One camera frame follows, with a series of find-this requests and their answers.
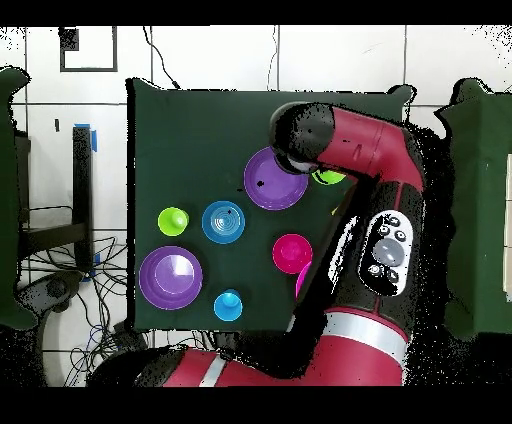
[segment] magenta cup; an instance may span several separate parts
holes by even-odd
[[[311,245],[299,234],[285,234],[279,237],[272,249],[274,263],[286,274],[298,274],[312,258]]]

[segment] purple bowl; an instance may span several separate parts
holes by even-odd
[[[257,152],[247,163],[244,186],[250,199],[263,209],[279,211],[299,201],[308,187],[306,174],[284,172],[274,159],[271,147]]]
[[[165,246],[151,252],[139,271],[139,286],[149,303],[176,310],[190,305],[201,291],[203,272],[188,250]]]

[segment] green cup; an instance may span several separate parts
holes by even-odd
[[[320,170],[318,170],[313,172],[312,177],[317,183],[320,183],[322,185],[332,185],[337,184],[341,180],[343,180],[343,178],[345,178],[345,175],[334,171],[320,172]]]
[[[158,215],[158,228],[166,236],[179,236],[188,225],[188,215],[178,208],[167,208]]]

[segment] white tile wall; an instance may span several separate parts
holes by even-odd
[[[505,26],[407,26],[406,81],[418,89],[416,104],[447,104],[461,78],[478,77],[503,91],[512,85],[511,65]]]
[[[151,37],[150,28],[146,28]],[[66,53],[67,65],[110,66],[111,29],[78,29],[80,50]],[[267,81],[270,89],[277,88],[277,57],[269,75],[276,51],[273,33],[273,25],[154,27],[152,38],[163,55],[167,72],[184,89],[266,90]],[[412,107],[411,122],[430,127],[444,137],[445,130],[433,112],[448,102],[457,80],[477,76],[494,91],[512,84],[507,35],[510,34],[503,26],[285,25],[280,28],[279,88],[385,92],[405,81],[418,90],[413,106],[430,106]],[[155,51],[151,54],[142,27],[118,28],[117,73],[61,73],[57,28],[30,28],[26,45],[25,52],[22,31],[0,28],[0,66],[25,68],[26,61],[31,77],[27,88],[28,122],[24,90],[15,96],[13,105],[18,128],[25,130],[28,125],[32,139],[31,206],[71,205],[72,126],[89,123],[98,134],[98,151],[93,152],[94,227],[121,230],[95,231],[94,237],[116,235],[118,243],[123,244],[127,226],[126,107],[97,104],[125,103],[128,77],[173,88],[162,70],[160,57]],[[59,132],[54,126],[56,118]],[[31,217],[33,226],[55,225],[69,219],[66,210],[33,212]],[[97,250],[106,243],[98,242]],[[126,267],[126,252],[112,262]],[[45,275],[35,269],[46,265],[31,261],[31,266],[32,280]],[[98,279],[105,282],[106,276],[99,275]],[[23,273],[21,284],[26,283],[28,275]],[[114,290],[121,293],[123,288],[117,286]],[[81,284],[80,295],[87,304],[90,321],[97,324],[98,298],[91,282]],[[105,301],[112,324],[126,317],[123,296],[110,293]],[[44,363],[51,385],[63,385],[71,369],[69,352],[54,351],[84,348],[89,334],[78,297],[63,314],[50,317],[44,337]],[[191,335],[188,331],[156,331],[155,345],[177,343]]]
[[[402,84],[403,25],[281,27],[283,91],[386,92]]]
[[[31,207],[72,205],[73,126],[90,124],[97,134],[97,152],[92,152],[94,228],[126,229],[126,106],[29,105],[28,120]],[[53,211],[38,212],[37,225],[53,225],[45,221],[53,216]]]
[[[111,55],[112,44],[105,42],[104,30],[81,33],[80,27],[77,28],[79,44],[85,43],[89,48],[85,52],[70,53],[81,56],[80,62],[84,66],[98,65],[98,56]],[[29,28],[27,71],[32,81],[27,90],[28,102],[126,103],[125,79],[151,78],[150,47],[144,39],[142,27],[118,27],[117,31],[118,72],[71,73],[60,72],[58,29]]]
[[[276,51],[273,31],[273,25],[154,27],[153,44],[165,60],[167,73],[181,88],[261,91],[267,89],[270,60]],[[153,66],[154,83],[174,88],[156,52]],[[275,73],[270,81],[275,89]]]

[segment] green panel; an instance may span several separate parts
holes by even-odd
[[[14,298],[18,281],[18,165],[11,120],[12,95],[28,82],[27,76],[15,68],[0,68],[0,324],[26,330],[37,323],[32,312],[24,309]]]
[[[239,189],[244,187],[248,160],[268,146],[270,116],[287,102],[319,101],[400,122],[411,88],[399,87],[391,94],[166,91],[141,80],[134,80],[134,88],[135,328],[286,329],[295,303],[296,276],[274,266],[272,245],[282,234],[295,232],[315,250],[350,181],[321,186],[311,178],[302,199],[283,211],[254,205]],[[235,243],[217,245],[202,232],[202,213],[217,200],[232,201],[245,214],[245,231]],[[190,217],[185,232],[175,238],[164,236],[157,227],[158,214],[169,206],[184,209]],[[178,311],[153,307],[138,286],[142,261],[165,245],[190,250],[204,273],[199,296]],[[227,288],[238,290],[244,305],[234,323],[223,323],[213,313],[215,298]]]
[[[456,233],[447,281],[456,299],[445,323],[459,338],[512,333],[512,304],[503,292],[507,155],[512,152],[512,96],[485,93],[475,80],[442,115],[452,129]]]

